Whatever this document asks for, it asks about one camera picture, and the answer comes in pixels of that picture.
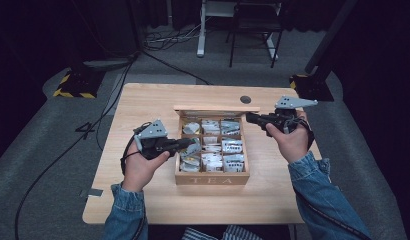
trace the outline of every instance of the vr controller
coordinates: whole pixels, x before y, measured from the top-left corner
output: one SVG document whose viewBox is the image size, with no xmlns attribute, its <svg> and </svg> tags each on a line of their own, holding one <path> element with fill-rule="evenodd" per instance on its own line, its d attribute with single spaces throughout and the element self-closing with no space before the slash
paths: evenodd
<svg viewBox="0 0 410 240">
<path fill-rule="evenodd" d="M 283 96 L 276 103 L 274 113 L 269 113 L 268 115 L 259 115 L 249 112 L 246 113 L 246 121 L 260 126 L 261 129 L 267 133 L 268 137 L 272 137 L 265 127 L 268 123 L 273 124 L 284 134 L 293 132 L 298 127 L 298 124 L 301 124 L 308 131 L 309 149 L 312 145 L 312 142 L 314 141 L 314 133 L 311 131 L 308 123 L 303 118 L 298 117 L 298 115 L 296 114 L 296 108 L 314 106 L 317 104 L 317 100 L 311 101 Z"/>
<path fill-rule="evenodd" d="M 176 152 L 187 148 L 191 143 L 189 138 L 167 138 L 167 131 L 159 119 L 153 123 L 145 123 L 133 131 L 134 135 L 128 142 L 124 150 L 123 158 L 121 158 L 123 175 L 125 174 L 125 159 L 128 154 L 128 149 L 133 141 L 136 142 L 140 154 L 142 154 L 147 160 L 154 159 L 165 151 L 168 151 L 170 157 L 173 157 Z"/>
</svg>

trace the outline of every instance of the person's right hand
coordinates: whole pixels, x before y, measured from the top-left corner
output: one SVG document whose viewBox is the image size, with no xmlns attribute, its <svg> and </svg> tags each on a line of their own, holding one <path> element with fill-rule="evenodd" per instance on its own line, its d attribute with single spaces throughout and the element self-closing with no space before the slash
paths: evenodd
<svg viewBox="0 0 410 240">
<path fill-rule="evenodd" d="M 138 152 L 136 141 L 130 145 L 128 154 Z M 122 188 L 131 192 L 140 192 L 151 180 L 156 171 L 164 164 L 170 153 L 161 153 L 158 157 L 147 160 L 140 152 L 129 156 L 126 159 L 126 169 Z"/>
<path fill-rule="evenodd" d="M 304 118 L 305 112 L 297 111 L 298 117 Z M 290 134 L 280 132 L 273 124 L 268 123 L 267 131 L 277 141 L 280 153 L 289 162 L 295 162 L 305 156 L 308 152 L 308 131 L 304 126 L 298 124 L 298 127 Z"/>
</svg>

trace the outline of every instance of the chair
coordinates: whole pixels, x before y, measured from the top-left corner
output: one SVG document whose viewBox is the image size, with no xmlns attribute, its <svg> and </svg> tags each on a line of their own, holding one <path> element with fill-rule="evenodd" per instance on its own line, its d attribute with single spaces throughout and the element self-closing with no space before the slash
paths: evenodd
<svg viewBox="0 0 410 240">
<path fill-rule="evenodd" d="M 233 54 L 236 46 L 236 34 L 261 34 L 263 43 L 267 44 L 274 32 L 278 32 L 278 38 L 275 46 L 266 46 L 266 49 L 273 49 L 274 54 L 271 58 L 271 68 L 277 58 L 280 39 L 283 33 L 280 16 L 277 14 L 278 3 L 280 0 L 238 0 L 234 7 L 232 25 L 226 38 L 229 41 L 230 35 L 233 35 L 231 42 L 230 67 L 233 64 Z"/>
</svg>

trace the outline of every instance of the cable on floor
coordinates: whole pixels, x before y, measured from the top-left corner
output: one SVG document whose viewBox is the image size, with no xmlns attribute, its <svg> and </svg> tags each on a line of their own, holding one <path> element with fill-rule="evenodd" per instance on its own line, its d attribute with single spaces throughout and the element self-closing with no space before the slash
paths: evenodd
<svg viewBox="0 0 410 240">
<path fill-rule="evenodd" d="M 159 58 L 157 58 L 157 57 L 155 57 L 155 56 L 153 56 L 153 55 L 151 55 L 151 54 L 149 54 L 149 53 L 147 53 L 147 52 L 145 52 L 145 51 L 142 51 L 142 53 L 145 54 L 146 56 L 148 56 L 148 57 L 150 57 L 150 58 L 152 58 L 152 59 L 155 59 L 156 61 L 158 61 L 158 62 L 160 62 L 160 63 L 162 63 L 162 64 L 164 64 L 164 65 L 166 65 L 166 66 L 168 66 L 168 67 L 170 67 L 170 68 L 172 68 L 172 69 L 174 69 L 174 70 L 177 70 L 177 71 L 179 71 L 179 72 L 182 72 L 182 73 L 185 73 L 185 74 L 187 74 L 187 75 L 190 75 L 190 76 L 192 76 L 192 77 L 194 77 L 194 78 L 196 78 L 196 79 L 199 79 L 199 80 L 201 80 L 202 82 L 204 82 L 206 85 L 214 85 L 214 84 L 208 82 L 207 80 L 205 80 L 205 79 L 203 79 L 203 78 L 201 78 L 201 77 L 198 77 L 198 76 L 194 75 L 193 73 L 190 73 L 190 72 L 188 72 L 188 71 L 186 71 L 186 70 L 183 70 L 183 69 L 181 69 L 181 68 L 179 68 L 179 67 L 177 67 L 177 66 L 174 66 L 174 65 L 172 65 L 172 64 L 170 64 L 170 63 L 168 63 L 168 62 L 166 62 L 166 61 L 164 61 L 164 60 L 162 60 L 162 59 L 159 59 Z"/>
<path fill-rule="evenodd" d="M 133 65 L 132 61 L 130 63 L 130 65 L 127 66 L 127 68 L 124 70 L 124 77 L 123 77 L 123 81 L 125 81 L 126 77 L 127 77 L 127 73 L 130 70 L 131 66 Z M 121 94 L 122 92 L 122 87 L 120 87 L 120 90 L 118 92 L 118 96 Z M 77 145 L 78 142 L 80 142 L 81 139 L 84 138 L 84 136 L 86 134 L 89 133 L 90 130 L 92 130 L 96 124 L 98 124 L 102 118 L 112 109 L 112 107 L 115 105 L 115 103 L 117 102 L 117 98 L 115 98 L 114 102 L 111 104 L 111 106 L 105 111 L 105 113 L 103 113 L 101 115 L 101 117 L 96 120 L 96 122 L 94 122 L 89 129 L 87 129 L 86 133 L 84 133 L 83 135 L 81 135 L 76 141 L 74 141 L 74 143 L 69 146 L 63 153 L 61 153 L 61 155 L 59 155 L 52 163 L 50 163 L 38 176 L 37 178 L 34 180 L 34 182 L 30 185 L 30 187 L 28 188 L 28 190 L 25 192 L 24 196 L 22 197 L 22 200 L 18 206 L 17 212 L 15 214 L 15 221 L 14 221 L 14 233 L 15 233 L 15 240 L 19 240 L 19 233 L 18 233 L 18 225 L 19 225 L 19 216 L 22 210 L 22 207 L 24 205 L 25 200 L 27 199 L 28 195 L 30 194 L 31 190 L 33 190 L 34 186 L 40 181 L 40 179 L 45 175 L 45 173 L 52 168 L 59 160 L 61 160 L 75 145 Z"/>
<path fill-rule="evenodd" d="M 112 105 L 110 106 L 110 108 L 105 111 L 106 106 L 108 106 L 109 100 L 111 100 L 111 96 L 112 96 L 112 94 L 115 92 L 115 90 L 118 88 L 118 86 L 120 86 L 120 89 L 119 89 L 119 91 L 118 91 L 118 94 L 117 94 L 117 96 L 116 96 L 116 99 L 118 99 L 119 96 L 121 95 L 121 92 L 122 92 L 122 89 L 123 89 L 123 86 L 124 86 L 124 82 L 125 82 L 125 80 L 126 80 L 127 73 L 128 73 L 128 70 L 129 70 L 129 69 L 130 69 L 129 67 L 126 67 L 126 69 L 123 71 L 123 73 L 121 74 L 120 79 L 118 80 L 118 82 L 117 82 L 117 84 L 115 85 L 114 89 L 112 89 L 111 94 L 109 95 L 109 98 L 108 98 L 108 101 L 106 102 L 105 107 L 103 108 L 103 111 L 102 111 L 102 114 L 101 114 L 101 118 L 100 118 L 100 121 L 99 121 L 99 124 L 98 124 L 98 128 L 96 129 L 96 143 L 97 143 L 97 145 L 98 145 L 98 147 L 99 147 L 99 149 L 100 149 L 101 151 L 103 151 L 103 148 L 102 148 L 102 146 L 101 146 L 100 143 L 99 143 L 99 128 L 100 128 L 100 125 L 101 125 L 101 123 L 102 123 L 102 118 L 112 109 L 112 107 L 113 107 L 113 106 L 115 105 L 115 103 L 116 103 L 116 100 L 114 100 L 114 102 L 112 103 Z"/>
<path fill-rule="evenodd" d="M 185 30 L 183 33 L 178 31 L 177 34 L 173 35 L 174 31 L 171 31 L 167 36 L 162 37 L 161 32 L 152 32 L 146 36 L 146 40 L 144 41 L 144 48 L 149 51 L 160 51 L 160 50 L 167 50 L 172 46 L 176 45 L 177 43 L 184 43 L 192 38 L 197 38 L 199 35 L 195 35 L 196 32 L 199 31 L 199 27 L 201 24 L 196 25 L 191 30 Z"/>
</svg>

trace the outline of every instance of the denim sleeve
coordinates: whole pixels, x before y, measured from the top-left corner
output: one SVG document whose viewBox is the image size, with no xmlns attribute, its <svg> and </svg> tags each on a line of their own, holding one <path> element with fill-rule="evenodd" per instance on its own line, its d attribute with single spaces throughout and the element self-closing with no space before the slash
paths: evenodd
<svg viewBox="0 0 410 240">
<path fill-rule="evenodd" d="M 316 161 L 311 151 L 302 159 L 288 165 L 293 187 L 316 209 L 370 236 L 358 214 L 341 191 L 329 179 L 329 159 Z M 329 222 L 297 196 L 302 219 L 313 239 L 357 239 L 353 234 Z"/>
<path fill-rule="evenodd" d="M 121 184 L 111 186 L 114 204 L 105 222 L 102 239 L 133 239 L 145 213 L 143 192 L 129 192 Z M 140 240 L 147 239 L 148 223 L 145 218 L 139 235 Z"/>
</svg>

